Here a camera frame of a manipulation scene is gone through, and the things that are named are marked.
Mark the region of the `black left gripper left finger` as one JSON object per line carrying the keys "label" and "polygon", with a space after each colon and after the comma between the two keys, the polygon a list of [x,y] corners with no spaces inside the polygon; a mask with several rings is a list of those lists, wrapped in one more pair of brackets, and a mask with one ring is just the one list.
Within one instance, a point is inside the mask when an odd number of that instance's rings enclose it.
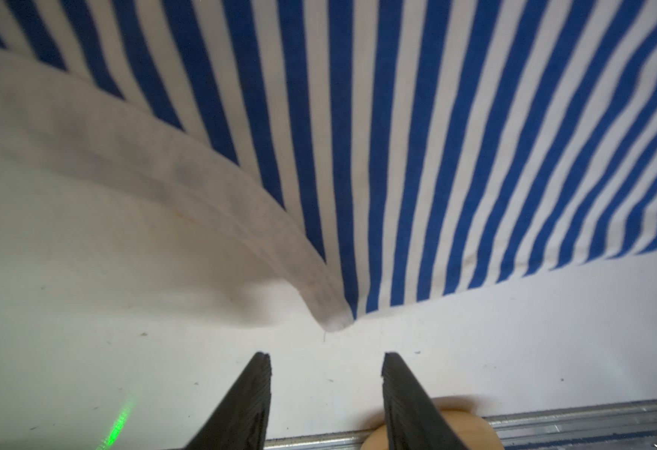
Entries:
{"label": "black left gripper left finger", "polygon": [[265,447],[271,403],[269,354],[257,352],[185,449]]}

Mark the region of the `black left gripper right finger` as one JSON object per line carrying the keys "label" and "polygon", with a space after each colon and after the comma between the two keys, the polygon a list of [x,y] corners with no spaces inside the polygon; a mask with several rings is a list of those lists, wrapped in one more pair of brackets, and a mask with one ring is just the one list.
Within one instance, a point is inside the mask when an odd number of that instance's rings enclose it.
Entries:
{"label": "black left gripper right finger", "polygon": [[397,352],[385,354],[382,377],[386,432],[391,450],[468,448],[446,423]]}

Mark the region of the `blue white striped tank top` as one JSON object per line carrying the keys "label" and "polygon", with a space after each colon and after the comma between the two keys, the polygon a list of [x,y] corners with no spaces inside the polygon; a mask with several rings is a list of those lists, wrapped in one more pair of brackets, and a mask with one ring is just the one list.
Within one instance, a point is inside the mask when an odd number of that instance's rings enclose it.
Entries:
{"label": "blue white striped tank top", "polygon": [[338,331],[657,251],[657,1],[0,1],[0,154],[225,228]]}

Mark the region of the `pink oval container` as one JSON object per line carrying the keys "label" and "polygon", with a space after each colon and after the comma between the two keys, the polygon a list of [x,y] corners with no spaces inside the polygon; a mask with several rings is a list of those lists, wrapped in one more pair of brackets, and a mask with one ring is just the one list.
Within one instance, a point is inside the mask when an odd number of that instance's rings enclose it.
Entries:
{"label": "pink oval container", "polygon": [[[471,450],[503,450],[497,432],[483,418],[469,412],[442,410],[442,417]],[[386,425],[375,429],[364,441],[361,450],[388,450]]]}

